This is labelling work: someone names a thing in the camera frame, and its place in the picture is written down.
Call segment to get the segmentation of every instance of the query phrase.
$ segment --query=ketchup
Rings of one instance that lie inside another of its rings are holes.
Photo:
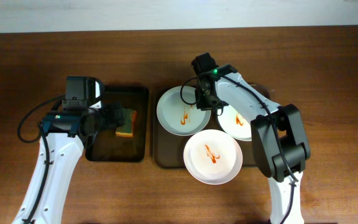
[[[216,157],[215,153],[211,152],[211,150],[209,149],[209,147],[205,144],[205,149],[206,149],[206,155],[211,158],[212,163],[216,163],[216,159],[219,159],[221,157],[221,155],[219,155],[218,157]]]
[[[239,115],[240,115],[239,113],[236,114],[236,124],[240,124],[240,126],[243,126],[244,122],[240,121]]]
[[[188,112],[186,112],[186,107],[185,107],[185,110],[183,112],[183,120],[180,118],[181,125],[186,124],[186,119],[189,119],[189,114],[188,114]]]

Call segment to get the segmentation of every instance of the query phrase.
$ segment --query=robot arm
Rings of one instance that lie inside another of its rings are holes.
[[[305,169],[305,161],[310,157],[310,149],[298,109],[293,105],[282,107],[262,96],[244,81],[234,67],[216,65],[209,53],[196,57],[192,66],[199,83],[196,89],[198,109],[223,110],[225,106],[231,105],[251,124],[254,159],[259,170],[268,177],[272,196],[270,221],[273,224],[303,223],[300,210],[300,179]],[[280,155],[267,110],[278,129],[287,132],[279,141],[284,159],[288,161],[287,164],[298,181],[296,183],[289,175]]]
[[[60,223],[62,220],[63,206],[70,179],[84,149],[83,143],[78,136],[68,138],[65,133],[51,133],[47,136],[47,141],[52,164],[49,165],[49,172],[40,202],[31,218],[39,224]],[[13,221],[14,224],[23,224],[23,220],[28,219],[30,216],[44,175],[45,156],[45,145],[41,139],[37,165],[21,209]]]
[[[95,78],[67,77],[66,96],[58,104],[63,105],[63,111],[52,109],[40,124],[47,142],[40,140],[37,164],[13,224],[61,222],[70,179],[84,142],[124,122],[119,103],[102,106],[103,91],[103,84]]]

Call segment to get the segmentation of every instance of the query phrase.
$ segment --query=sponge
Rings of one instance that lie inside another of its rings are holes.
[[[116,136],[124,138],[134,137],[134,125],[136,120],[137,111],[132,109],[122,109],[124,115],[124,125],[118,127]]]

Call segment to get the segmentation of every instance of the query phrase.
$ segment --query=black cable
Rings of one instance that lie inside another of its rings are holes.
[[[291,212],[291,209],[292,209],[292,204],[293,204],[293,195],[294,195],[294,191],[295,191],[295,187],[296,187],[296,184],[295,182],[298,182],[298,179],[295,177],[295,175],[293,174],[290,166],[288,165],[288,162],[287,162],[287,159],[285,158],[285,155],[284,155],[284,152],[283,152],[283,149],[281,147],[281,144],[280,144],[280,138],[278,137],[278,133],[277,133],[277,127],[274,123],[274,120],[273,120],[273,116],[272,114],[270,113],[269,109],[267,109],[267,106],[266,104],[250,89],[248,89],[247,87],[245,87],[244,85],[242,85],[241,83],[239,82],[236,82],[234,81],[233,79],[231,78],[228,78],[226,76],[221,76],[222,78],[225,78],[227,80],[229,80],[230,82],[236,84],[237,86],[241,87],[242,89],[244,89],[245,91],[248,91],[252,96],[255,97],[255,99],[262,105],[262,107],[265,109],[265,111],[267,112],[267,116],[269,117],[269,120],[270,120],[270,123],[272,125],[272,128],[273,128],[273,132],[274,132],[274,136],[275,136],[275,139],[276,139],[276,142],[277,142],[277,146],[278,146],[278,150],[280,151],[280,155],[281,155],[281,158],[283,159],[283,162],[284,162],[284,165],[285,165],[285,168],[286,170],[288,171],[289,175],[291,176],[291,178],[293,179],[293,181],[290,183],[291,185],[291,195],[290,195],[290,202],[289,202],[289,205],[288,205],[288,210],[283,218],[283,220],[280,222],[280,224],[284,224],[285,220],[288,218],[288,216],[290,215],[290,212]]]
[[[285,220],[288,218],[288,216],[290,215],[290,212],[291,212],[291,209],[292,209],[292,203],[293,203],[293,195],[295,193],[295,187],[296,187],[296,184],[295,184],[295,181],[291,182],[290,183],[291,185],[291,196],[290,196],[290,204],[288,206],[288,210],[287,210],[287,213],[285,214],[283,220],[280,222],[280,224],[284,224]]]
[[[187,105],[195,105],[195,104],[197,104],[198,102],[199,102],[199,100],[200,100],[200,91],[198,91],[198,100],[196,100],[194,103],[188,103],[187,101],[185,101],[185,99],[183,99],[183,95],[182,95],[182,91],[183,91],[183,88],[185,87],[185,85],[188,83],[188,82],[190,82],[190,81],[192,81],[192,80],[195,80],[195,79],[197,79],[197,88],[198,88],[198,86],[199,86],[199,84],[198,84],[198,77],[194,77],[194,78],[191,78],[191,79],[189,79],[189,80],[187,80],[187,81],[185,81],[185,83],[181,86],[181,88],[180,88],[180,98],[181,98],[181,100],[184,102],[184,103],[186,103]]]
[[[44,146],[45,146],[45,155],[46,155],[46,161],[44,162],[45,164],[45,170],[44,170],[44,176],[42,177],[42,181],[41,181],[41,186],[40,186],[40,190],[38,191],[37,194],[37,198],[35,199],[34,205],[31,209],[30,215],[26,220],[24,221],[24,224],[28,224],[28,223],[33,223],[32,222],[32,217],[34,216],[35,211],[37,210],[38,204],[40,203],[41,200],[41,196],[42,196],[42,192],[44,191],[44,187],[45,187],[45,183],[47,181],[47,177],[48,177],[48,171],[49,171],[49,165],[50,165],[50,158],[49,158],[49,146],[48,146],[48,141],[47,141],[47,137],[45,136],[44,131],[42,130],[41,125],[39,125],[39,129],[40,129],[40,135],[42,137],[42,141],[44,142]]]
[[[56,101],[56,103],[52,106],[52,108],[50,110],[52,111],[55,111],[55,110],[58,110],[60,105],[62,105],[62,101],[61,100],[58,100]]]
[[[222,109],[221,109],[221,114],[219,114],[218,116],[222,116],[222,114],[223,114],[223,108],[224,108],[224,106],[223,106]]]
[[[281,155],[281,158],[283,159],[283,162],[284,162],[284,166],[287,170],[287,172],[289,173],[289,175],[292,177],[292,179],[295,181],[295,182],[298,182],[298,179],[295,177],[295,175],[293,174],[290,166],[288,165],[288,161],[287,161],[287,158],[285,158],[285,155],[284,155],[284,152],[283,152],[283,148],[281,147],[281,144],[280,144],[280,138],[278,136],[278,133],[277,133],[277,127],[276,127],[276,124],[274,123],[274,120],[273,120],[273,116],[272,114],[270,113],[270,110],[267,109],[267,106],[266,104],[250,89],[248,89],[247,87],[245,87],[244,85],[242,85],[241,83],[239,82],[236,82],[234,81],[233,79],[229,78],[229,77],[226,77],[226,76],[221,76],[222,78],[225,78],[227,80],[229,80],[230,82],[236,84],[237,86],[241,87],[242,89],[244,89],[245,91],[248,91],[252,96],[255,97],[255,99],[262,105],[262,107],[265,109],[266,113],[267,113],[267,116],[269,117],[269,120],[270,120],[270,124],[272,125],[272,128],[273,128],[273,132],[274,132],[274,136],[275,136],[275,139],[276,139],[276,142],[277,142],[277,146],[278,146],[278,150],[280,151],[280,155]]]
[[[39,133],[38,136],[37,136],[35,139],[33,139],[33,140],[26,140],[26,139],[22,138],[22,136],[21,136],[21,128],[22,128],[22,125],[23,125],[24,121],[26,121],[26,119],[27,119],[35,110],[39,109],[41,106],[44,106],[44,105],[46,105],[46,104],[48,104],[48,103],[51,103],[51,102],[53,102],[53,101],[55,101],[55,100],[62,99],[62,98],[64,98],[64,97],[65,97],[65,95],[58,96],[58,97],[53,98],[53,99],[51,99],[51,100],[45,101],[45,102],[39,104],[38,106],[36,106],[34,109],[30,110],[30,112],[28,112],[28,113],[24,116],[24,118],[22,119],[22,121],[19,123],[19,125],[18,125],[18,127],[17,127],[17,137],[19,137],[20,141],[25,142],[25,143],[32,143],[32,142],[38,141],[38,139],[40,139],[40,137],[41,137],[41,133]]]

